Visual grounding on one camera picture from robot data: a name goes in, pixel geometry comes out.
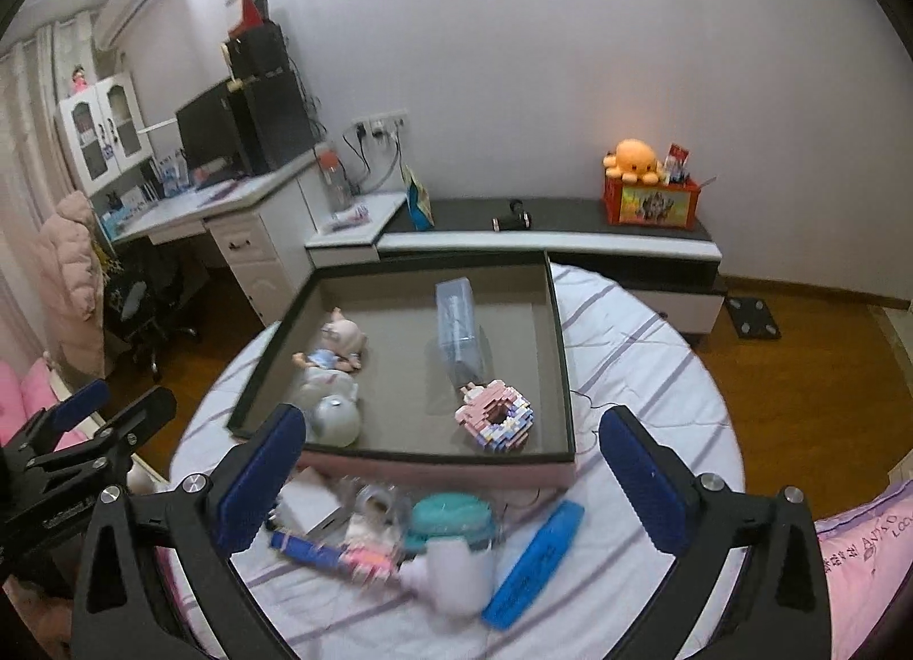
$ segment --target white curtain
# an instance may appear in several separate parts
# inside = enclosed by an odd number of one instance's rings
[[[55,126],[76,64],[97,82],[88,13],[39,29],[0,59],[0,353],[11,363],[56,350],[34,288],[33,246],[58,201],[76,190]]]
[[[86,82],[95,85],[99,81],[95,73],[95,58],[92,56],[92,19],[88,11],[76,14],[71,20],[54,24],[54,81],[56,99],[64,100],[70,95],[73,70],[82,65]]]

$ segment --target computer monitor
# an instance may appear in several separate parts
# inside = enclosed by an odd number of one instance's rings
[[[225,106],[227,96],[226,78],[177,111],[177,126],[189,170],[206,166],[218,158],[224,158],[225,164],[232,169],[242,169],[239,137]]]

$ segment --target pink bedding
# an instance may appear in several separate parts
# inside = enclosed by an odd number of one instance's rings
[[[21,382],[13,368],[6,361],[0,361],[0,445],[6,445],[26,421],[41,409],[53,407],[57,403],[44,359],[35,361]],[[87,436],[78,430],[69,430],[61,436],[56,448],[66,449],[67,446],[87,440]]]
[[[831,600],[831,657],[848,660],[869,635],[913,564],[913,482],[817,521]]]

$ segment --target glass cabinet door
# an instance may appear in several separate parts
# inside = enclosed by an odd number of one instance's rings
[[[94,191],[117,178],[120,170],[98,107],[91,105],[88,98],[79,100],[70,110],[70,123],[79,147],[74,155],[84,187]]]
[[[120,169],[126,170],[152,156],[149,137],[139,134],[143,121],[129,76],[115,75],[99,82],[98,87],[105,131],[117,152]]]

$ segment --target plastic bottle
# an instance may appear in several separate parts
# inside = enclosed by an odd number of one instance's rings
[[[345,171],[336,152],[322,152],[317,158],[323,175],[323,186],[326,188],[330,208],[334,211],[344,211],[352,205],[352,189],[346,179]]]

